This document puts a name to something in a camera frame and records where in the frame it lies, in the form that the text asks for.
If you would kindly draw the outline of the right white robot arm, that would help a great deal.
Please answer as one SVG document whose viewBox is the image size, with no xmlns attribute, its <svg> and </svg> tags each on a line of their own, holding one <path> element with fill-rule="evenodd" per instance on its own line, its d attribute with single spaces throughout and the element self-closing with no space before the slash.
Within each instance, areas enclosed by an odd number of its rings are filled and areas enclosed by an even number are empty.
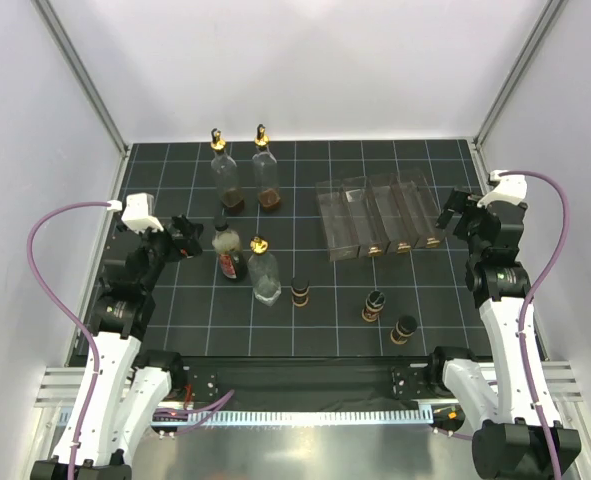
<svg viewBox="0 0 591 480">
<path fill-rule="evenodd" d="M 559 479 L 581 451 L 580 435 L 563 426 L 539 357 L 534 289 L 517 260 L 527 206 L 452 190 L 436 225 L 460 217 L 455 236 L 466 242 L 466 285 L 484 324 L 496 381 L 475 355 L 438 347 L 425 372 L 427 388 L 451 393 L 472 426 L 472 458 L 482 479 Z"/>
</svg>

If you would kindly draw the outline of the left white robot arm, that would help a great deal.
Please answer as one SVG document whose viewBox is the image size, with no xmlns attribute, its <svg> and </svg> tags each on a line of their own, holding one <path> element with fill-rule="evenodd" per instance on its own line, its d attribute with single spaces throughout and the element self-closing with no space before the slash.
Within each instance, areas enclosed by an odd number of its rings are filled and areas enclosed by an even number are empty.
<svg viewBox="0 0 591 480">
<path fill-rule="evenodd" d="M 132 458 L 160 402 L 186 389 L 177 352 L 144 350 L 156 306 L 153 290 L 166 265 L 198 256 L 204 227 L 185 216 L 155 230 L 120 260 L 107 260 L 90 324 L 87 363 L 66 429 L 33 479 L 129 479 Z"/>
</svg>

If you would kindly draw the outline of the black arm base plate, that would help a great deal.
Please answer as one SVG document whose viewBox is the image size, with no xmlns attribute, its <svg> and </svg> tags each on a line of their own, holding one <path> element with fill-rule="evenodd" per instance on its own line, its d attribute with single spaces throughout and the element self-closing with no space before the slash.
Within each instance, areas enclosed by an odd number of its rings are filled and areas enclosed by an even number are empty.
<svg viewBox="0 0 591 480">
<path fill-rule="evenodd" d="M 424 357 L 185 356 L 197 398 L 233 393 L 226 409 L 257 412 L 404 410 L 436 398 L 424 381 Z"/>
</svg>

